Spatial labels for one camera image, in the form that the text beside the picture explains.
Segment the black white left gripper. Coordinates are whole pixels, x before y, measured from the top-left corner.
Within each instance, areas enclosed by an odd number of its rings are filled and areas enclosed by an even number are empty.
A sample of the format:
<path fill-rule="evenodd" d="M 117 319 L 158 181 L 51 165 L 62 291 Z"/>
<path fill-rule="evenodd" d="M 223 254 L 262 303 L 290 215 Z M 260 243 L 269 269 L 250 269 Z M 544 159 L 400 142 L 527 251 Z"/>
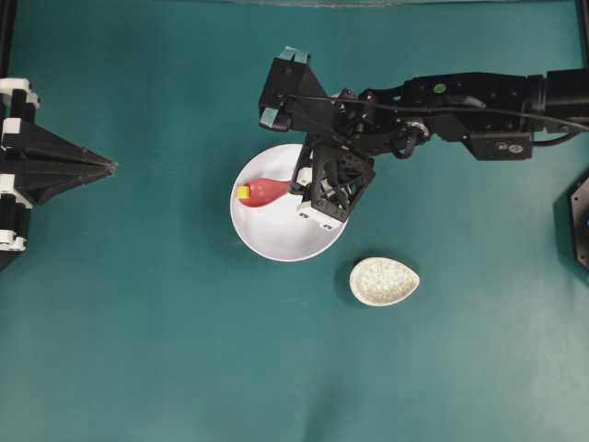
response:
<path fill-rule="evenodd" d="M 112 176 L 115 161 L 34 125 L 40 99 L 26 78 L 1 79 L 1 271 L 28 246 L 31 211 L 57 194 Z M 27 157 L 5 144 L 27 126 Z M 27 160 L 27 197 L 17 189 Z"/>

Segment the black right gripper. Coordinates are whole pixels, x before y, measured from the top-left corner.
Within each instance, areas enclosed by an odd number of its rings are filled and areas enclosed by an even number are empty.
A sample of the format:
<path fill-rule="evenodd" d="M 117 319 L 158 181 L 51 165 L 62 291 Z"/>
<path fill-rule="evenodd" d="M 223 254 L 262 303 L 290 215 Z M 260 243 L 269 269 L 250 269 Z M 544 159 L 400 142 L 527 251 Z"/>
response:
<path fill-rule="evenodd" d="M 289 193 L 297 214 L 323 229 L 344 225 L 375 176 L 374 160 L 322 137 L 308 137 L 296 161 Z"/>

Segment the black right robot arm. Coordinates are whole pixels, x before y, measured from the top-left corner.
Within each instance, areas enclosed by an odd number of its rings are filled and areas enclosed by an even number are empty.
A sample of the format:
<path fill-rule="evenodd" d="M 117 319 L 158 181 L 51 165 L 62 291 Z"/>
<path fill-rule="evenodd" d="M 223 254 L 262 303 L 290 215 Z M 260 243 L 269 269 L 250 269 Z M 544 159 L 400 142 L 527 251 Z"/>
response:
<path fill-rule="evenodd" d="M 529 159 L 537 147 L 588 130 L 588 73 L 539 76 L 468 73 L 415 77 L 399 87 L 310 89 L 288 97 L 289 129 L 306 134 L 290 192 L 331 229 L 350 217 L 375 176 L 375 158 L 410 158 L 433 136 L 460 143 L 478 161 Z"/>

